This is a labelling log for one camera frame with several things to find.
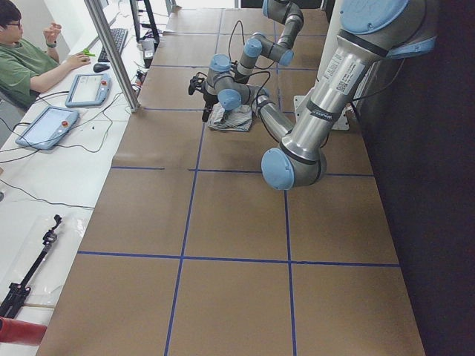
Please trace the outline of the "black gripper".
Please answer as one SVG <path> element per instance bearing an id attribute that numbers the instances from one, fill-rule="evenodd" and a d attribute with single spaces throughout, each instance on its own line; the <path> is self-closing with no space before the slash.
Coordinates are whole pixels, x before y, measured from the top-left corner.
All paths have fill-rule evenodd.
<path id="1" fill-rule="evenodd" d="M 208 122 L 209 116 L 212 113 L 212 107 L 218 103 L 218 97 L 216 94 L 209 92 L 206 75 L 203 73 L 196 73 L 189 81 L 189 95 L 193 95 L 196 91 L 203 95 L 205 102 L 201 119 L 203 122 Z"/>

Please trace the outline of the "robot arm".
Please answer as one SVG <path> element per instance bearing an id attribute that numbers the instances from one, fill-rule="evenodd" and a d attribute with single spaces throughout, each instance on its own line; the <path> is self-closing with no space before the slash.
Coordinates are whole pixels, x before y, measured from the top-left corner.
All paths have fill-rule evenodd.
<path id="1" fill-rule="evenodd" d="M 304 15 L 292 1 L 264 0 L 262 12 L 265 17 L 284 26 L 279 39 L 274 42 L 262 33 L 256 32 L 245 42 L 243 52 L 235 68 L 235 80 L 246 84 L 257 60 L 263 56 L 282 66 L 288 66 L 293 57 L 296 37 L 304 26 Z"/>
<path id="2" fill-rule="evenodd" d="M 292 1 L 265 1 L 265 17 L 284 26 L 276 42 L 255 33 L 237 62 L 224 54 L 212 57 L 206 77 L 191 79 L 189 92 L 205 100 L 203 120 L 216 104 L 226 111 L 248 105 L 277 141 L 262 157 L 265 181 L 275 189 L 311 185 L 324 174 L 321 145 L 343 109 L 354 99 L 367 71 L 383 59 L 403 59 L 430 52 L 436 41 L 437 1 L 345 1 L 339 13 L 337 46 L 321 79 L 300 105 L 296 122 L 278 110 L 266 91 L 248 83 L 257 59 L 288 65 L 304 16 Z"/>

